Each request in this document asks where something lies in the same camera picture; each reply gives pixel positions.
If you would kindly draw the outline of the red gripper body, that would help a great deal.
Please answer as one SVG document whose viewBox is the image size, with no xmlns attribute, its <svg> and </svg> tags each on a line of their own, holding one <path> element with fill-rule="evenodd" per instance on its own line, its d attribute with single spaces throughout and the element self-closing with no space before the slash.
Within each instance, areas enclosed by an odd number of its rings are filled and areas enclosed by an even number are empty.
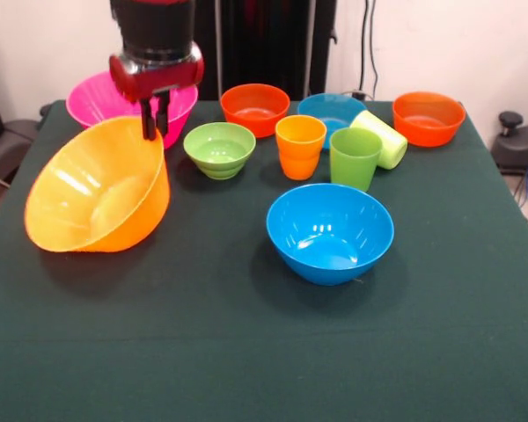
<svg viewBox="0 0 528 422">
<path fill-rule="evenodd" d="M 202 51 L 193 42 L 183 58 L 170 62 L 139 60 L 125 53 L 111 55 L 109 73 L 117 91 L 128 102 L 137 102 L 163 91 L 199 84 L 204 60 Z"/>
</svg>

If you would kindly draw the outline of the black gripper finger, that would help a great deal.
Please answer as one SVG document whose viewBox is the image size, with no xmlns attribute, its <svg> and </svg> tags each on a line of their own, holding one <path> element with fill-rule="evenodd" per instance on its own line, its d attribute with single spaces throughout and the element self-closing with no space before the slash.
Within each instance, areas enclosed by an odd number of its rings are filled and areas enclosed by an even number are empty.
<svg viewBox="0 0 528 422">
<path fill-rule="evenodd" d="M 161 135 L 168 132 L 168 107 L 170 105 L 170 92 L 161 91 L 157 94 L 158 110 L 156 113 L 156 125 Z"/>
<path fill-rule="evenodd" d="M 153 141 L 157 136 L 156 124 L 151 115 L 150 100 L 143 98 L 140 100 L 141 118 L 143 127 L 143 138 Z"/>
</svg>

